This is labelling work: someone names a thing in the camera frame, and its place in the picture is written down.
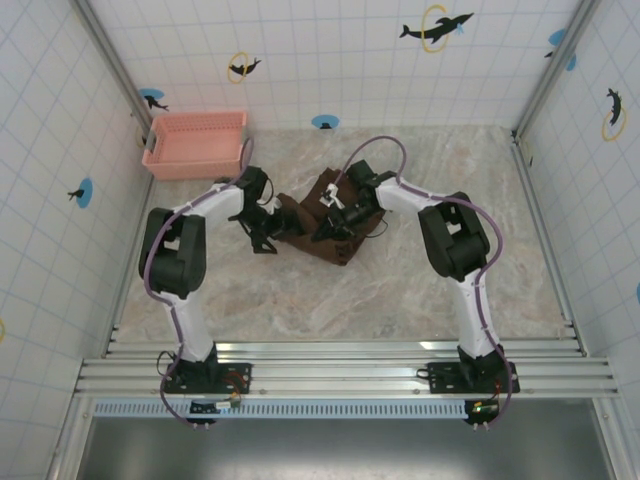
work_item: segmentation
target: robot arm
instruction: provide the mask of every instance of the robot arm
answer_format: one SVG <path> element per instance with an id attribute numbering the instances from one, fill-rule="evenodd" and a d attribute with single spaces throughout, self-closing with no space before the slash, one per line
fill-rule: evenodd
<path id="1" fill-rule="evenodd" d="M 337 201 L 337 188 L 330 186 L 322 200 L 329 206 L 329 212 L 312 240 L 344 239 L 382 210 L 399 212 L 408 218 L 417 216 L 429 261 L 436 272 L 447 279 L 453 293 L 460 356 L 454 374 L 458 383 L 464 384 L 457 386 L 456 391 L 448 390 L 452 388 L 453 373 L 451 369 L 443 372 L 444 364 L 440 362 L 428 377 L 430 389 L 436 393 L 444 384 L 441 393 L 493 393 L 497 381 L 504 385 L 508 379 L 502 349 L 489 314 L 484 277 L 479 285 L 484 326 L 476 303 L 475 279 L 487 263 L 489 241 L 475 212 L 458 203 L 443 201 L 444 197 L 419 187 L 407 183 L 401 187 L 393 172 L 376 175 L 364 160 L 351 166 L 347 175 L 358 188 L 358 202 L 345 207 Z M 198 295 L 206 271 L 206 230 L 225 219 L 237 220 L 251 238 L 255 253 L 276 253 L 269 239 L 296 232 L 302 234 L 297 218 L 283 212 L 277 200 L 268 205 L 258 203 L 267 181 L 268 177 L 261 169 L 249 167 L 236 186 L 199 203 L 176 221 L 153 260 L 152 290 L 162 292 L 171 300 L 183 333 L 182 366 L 178 366 L 174 376 L 182 377 L 182 384 L 186 382 L 184 378 L 189 377 L 189 392 L 215 393 L 212 385 L 222 365 L 226 369 L 250 371 L 250 365 L 219 364 L 215 343 L 206 329 Z M 212 189 L 220 187 L 221 184 L 216 184 Z M 469 200 L 461 192 L 446 198 Z M 164 209 L 150 213 L 140 258 L 141 275 L 150 245 L 172 214 L 173 211 Z M 172 242 L 175 245 L 176 240 L 179 240 L 177 250 L 168 245 Z M 171 309 L 167 307 L 166 310 L 171 316 Z M 184 387 L 180 388 L 182 390 L 175 393 L 185 392 Z"/>

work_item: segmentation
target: plastic basket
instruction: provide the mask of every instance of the plastic basket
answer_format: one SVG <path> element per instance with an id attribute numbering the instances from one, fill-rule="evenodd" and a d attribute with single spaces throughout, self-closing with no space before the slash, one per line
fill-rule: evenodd
<path id="1" fill-rule="evenodd" d="M 240 173 L 245 112 L 178 113 L 151 124 L 142 164 L 158 180 L 219 178 Z"/>

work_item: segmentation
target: brown towel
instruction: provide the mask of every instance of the brown towel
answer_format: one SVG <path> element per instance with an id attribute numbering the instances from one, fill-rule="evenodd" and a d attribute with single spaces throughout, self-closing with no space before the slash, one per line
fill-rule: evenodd
<path id="1" fill-rule="evenodd" d="M 324 220 L 327 213 L 329 213 L 329 208 L 320 203 L 320 197 L 327 189 L 327 185 L 332 183 L 338 177 L 339 173 L 339 170 L 327 168 L 322 172 L 322 175 L 318 177 L 309 194 L 300 203 L 284 193 L 278 194 L 278 199 L 282 202 L 284 211 L 295 211 L 305 231 L 304 235 L 286 236 L 279 238 L 279 240 L 327 262 L 343 266 L 353 258 L 366 236 L 375 230 L 380 220 L 382 220 L 384 212 L 377 213 L 366 223 L 360 225 L 356 236 L 348 240 L 312 242 L 311 236 L 317 230 L 318 225 Z M 354 205 L 358 201 L 358 191 L 346 175 L 342 177 L 338 184 L 338 199 L 340 199 L 345 206 Z"/>

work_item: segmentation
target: black dolphin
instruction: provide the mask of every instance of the black dolphin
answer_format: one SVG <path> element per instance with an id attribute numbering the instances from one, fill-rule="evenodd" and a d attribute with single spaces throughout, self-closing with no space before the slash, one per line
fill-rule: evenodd
<path id="1" fill-rule="evenodd" d="M 464 24 L 472 16 L 473 16 L 473 13 L 470 13 L 468 15 L 459 15 L 454 19 L 451 19 L 449 17 L 442 17 L 442 18 L 440 18 L 440 19 L 438 19 L 436 21 L 436 23 L 439 23 L 440 26 L 432 28 L 431 30 L 425 30 L 424 31 L 424 38 L 425 39 L 426 38 L 430 38 L 431 39 L 431 43 L 434 44 L 438 40 L 440 40 L 440 38 L 443 37 L 444 35 L 447 35 L 448 33 L 453 32 L 456 28 L 458 28 L 458 25 Z M 404 37 L 406 35 L 422 39 L 422 31 L 421 30 L 409 30 L 408 26 L 403 25 L 402 26 L 402 33 L 400 34 L 400 38 L 402 38 L 402 37 Z"/>

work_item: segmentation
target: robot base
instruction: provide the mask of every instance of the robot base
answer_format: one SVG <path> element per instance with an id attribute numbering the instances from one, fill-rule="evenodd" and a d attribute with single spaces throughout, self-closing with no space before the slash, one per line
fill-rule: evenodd
<path id="1" fill-rule="evenodd" d="M 506 392 L 509 379 L 498 352 L 493 351 L 484 357 L 472 358 L 458 347 L 458 354 L 458 362 L 430 362 L 426 369 L 418 370 L 418 377 L 429 381 L 431 393 L 495 394 L 498 388 L 501 392 Z M 509 366 L 513 393 L 519 393 L 520 383 L 516 366 L 511 362 Z"/>
<path id="2" fill-rule="evenodd" d="M 215 344 L 203 362 L 180 360 L 170 379 L 165 383 L 165 393 L 182 394 L 247 394 L 251 385 L 250 363 L 218 363 Z"/>

